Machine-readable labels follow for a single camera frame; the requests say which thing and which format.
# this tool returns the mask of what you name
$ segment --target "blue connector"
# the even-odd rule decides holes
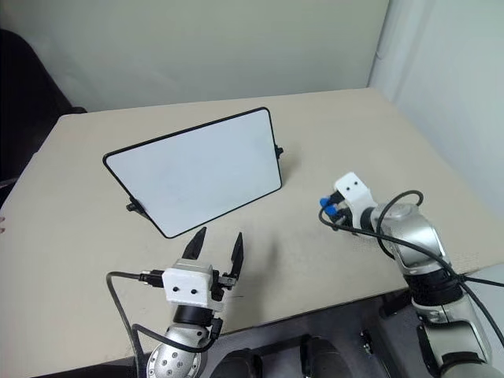
[[[321,200],[319,201],[319,203],[321,204],[321,207],[324,207],[329,201],[329,197],[323,197],[321,198]],[[336,205],[330,205],[328,207],[326,207],[324,209],[324,212],[329,216],[329,217],[335,217],[336,214],[338,213],[338,208],[336,207]]]

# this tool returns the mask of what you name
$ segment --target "black cable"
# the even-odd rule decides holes
[[[162,335],[159,335],[158,333],[151,331],[149,328],[145,328],[140,324],[133,324],[132,325],[132,331],[134,332],[141,332],[146,336],[149,336],[151,339],[157,340],[159,343],[166,344],[170,347],[174,347],[176,349],[183,350],[185,352],[189,353],[203,353],[206,352],[210,347],[212,347],[213,343],[215,343],[215,339],[210,339],[207,344],[205,344],[202,347],[199,348],[194,348],[192,346],[187,346],[183,344],[179,344],[173,340],[167,339]]]
[[[481,278],[461,276],[461,280],[462,281],[476,282],[477,284],[483,284],[483,285],[491,285],[491,286],[504,287],[504,283],[502,283],[502,282],[483,280]]]
[[[393,205],[395,205],[395,203],[401,199],[401,198],[404,198],[408,195],[417,195],[418,196],[418,202],[417,202],[417,206],[420,206],[423,201],[424,201],[424,194],[421,192],[421,191],[404,191],[402,192],[400,195],[396,195],[395,197],[393,197],[392,200],[389,201],[388,204],[386,204],[386,206],[384,207],[384,210],[380,213],[380,216],[378,217],[378,222],[376,223],[376,233],[377,234],[382,234],[382,231],[381,231],[381,224],[382,222],[384,221],[384,218],[385,218],[385,215],[387,215],[388,213],[388,210],[391,209],[391,207]],[[392,254],[392,252],[390,252],[384,245],[384,242],[381,238],[378,238],[378,245],[380,246],[381,250],[388,256],[390,257],[392,260],[395,260],[394,258],[394,255]]]
[[[116,305],[117,312],[119,312],[120,318],[123,321],[124,327],[126,328],[126,332],[128,333],[128,337],[129,337],[130,343],[133,348],[137,378],[140,378],[142,376],[142,372],[146,370],[146,364],[145,364],[145,358],[143,355],[142,344],[140,343],[140,339],[139,339],[139,332],[143,333],[146,336],[149,336],[152,339],[157,340],[160,343],[164,343],[166,345],[170,345],[171,347],[174,347],[174,348],[177,348],[180,350],[184,350],[184,351],[190,352],[190,353],[206,352],[215,343],[215,339],[210,338],[209,342],[206,345],[199,347],[199,348],[194,348],[192,346],[183,345],[183,344],[177,343],[175,341],[172,341],[170,339],[167,339],[164,336],[159,335],[156,332],[151,331],[150,329],[145,328],[140,324],[133,324],[131,326],[129,324],[129,320],[128,320],[128,317],[126,316],[124,308],[120,303],[120,299],[117,296],[117,292],[113,286],[112,277],[121,277],[121,278],[130,279],[130,280],[142,281],[143,278],[145,278],[143,276],[145,276],[144,273],[143,274],[134,274],[134,273],[127,273],[127,272],[109,272],[106,276],[107,287],[109,288],[110,295],[112,296],[112,300],[113,300],[114,304]]]
[[[140,378],[142,367],[144,365],[142,344],[140,344],[138,335],[133,335],[132,328],[129,325],[128,317],[126,317],[124,308],[120,303],[119,297],[117,296],[116,289],[113,287],[112,277],[121,277],[130,280],[139,280],[140,275],[126,272],[110,272],[106,276],[107,287],[109,288],[113,303],[114,305],[116,305],[117,312],[119,313],[120,318],[123,321],[124,327],[126,328],[126,332],[128,333],[129,342],[131,343],[133,348],[133,355],[135,357],[136,376],[137,378]]]
[[[460,279],[460,276],[451,268],[451,265],[449,263],[447,263],[446,261],[444,261],[441,257],[439,257],[438,255],[434,254],[430,250],[427,250],[427,249],[425,249],[425,248],[423,248],[421,246],[418,246],[416,244],[407,242],[405,240],[397,239],[397,238],[394,238],[392,236],[385,235],[385,234],[378,234],[376,232],[362,230],[360,228],[342,226],[341,224],[334,224],[334,223],[328,222],[327,220],[324,219],[324,208],[326,206],[330,206],[330,204],[325,204],[321,208],[321,210],[318,213],[318,219],[319,219],[319,221],[322,224],[325,224],[326,226],[329,226],[333,230],[342,230],[342,231],[351,232],[351,233],[354,233],[354,234],[361,234],[361,235],[371,236],[371,237],[376,238],[376,239],[387,240],[388,242],[392,242],[392,243],[395,243],[395,244],[400,244],[402,246],[407,246],[407,247],[411,248],[412,250],[416,250],[416,251],[420,252],[421,254],[424,254],[424,255],[430,257],[431,259],[435,260],[438,264],[440,264],[450,274],[450,276],[452,276],[453,278],[455,278],[456,280],[458,280],[458,283],[460,284],[460,286],[467,292],[467,294],[469,295],[469,297],[481,309],[481,311],[483,312],[484,316],[487,318],[488,322],[490,323],[490,326],[494,329],[494,332],[497,335],[498,341],[504,347],[504,335],[502,334],[501,330],[499,329],[497,323],[495,323],[494,318],[490,315],[490,313],[488,312],[487,308],[480,301],[480,299],[476,296],[476,294],[474,294],[474,291],[472,291],[470,289],[470,287],[468,287],[465,284],[465,282],[463,282],[463,280]]]

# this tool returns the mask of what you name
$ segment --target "table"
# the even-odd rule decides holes
[[[410,188],[459,272],[504,262],[497,220],[415,127],[373,89],[187,103],[68,115],[24,170],[0,215],[0,376],[35,376],[131,355],[105,285],[111,270],[165,269],[195,231],[165,239],[128,213],[102,165],[123,146],[267,106],[283,188],[207,224],[200,259],[225,271],[244,236],[224,332],[405,287],[372,240],[319,223],[318,199],[355,171],[375,200]],[[162,332],[173,308],[162,290],[118,282],[129,317]],[[146,349],[155,343],[147,343]]]

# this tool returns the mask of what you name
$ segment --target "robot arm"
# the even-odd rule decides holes
[[[128,331],[135,352],[137,376],[147,378],[197,378],[205,368],[206,351],[219,337],[222,320],[215,317],[224,308],[224,289],[237,283],[243,264],[243,237],[240,232],[232,252],[232,270],[220,276],[212,265],[198,261],[206,228],[189,242],[182,258],[169,269],[141,274],[111,272],[107,285]],[[139,280],[153,287],[163,287],[168,302],[177,305],[172,324],[164,335],[139,324],[131,327],[112,285],[112,276]],[[141,332],[160,344],[145,362],[139,343]]]
[[[385,205],[377,205],[369,189],[354,173],[335,183],[340,205],[350,212],[342,221],[354,228],[377,232]],[[414,204],[394,204],[380,226],[384,235],[430,250],[447,264],[450,259],[439,236]],[[413,297],[421,325],[417,334],[424,362],[436,377],[504,377],[490,366],[491,347],[469,296],[439,262],[407,246],[384,242],[392,252]]]

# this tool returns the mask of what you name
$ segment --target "white wall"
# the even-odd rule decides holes
[[[0,0],[88,110],[365,87],[387,0]]]
[[[393,0],[370,83],[504,219],[504,2]]]

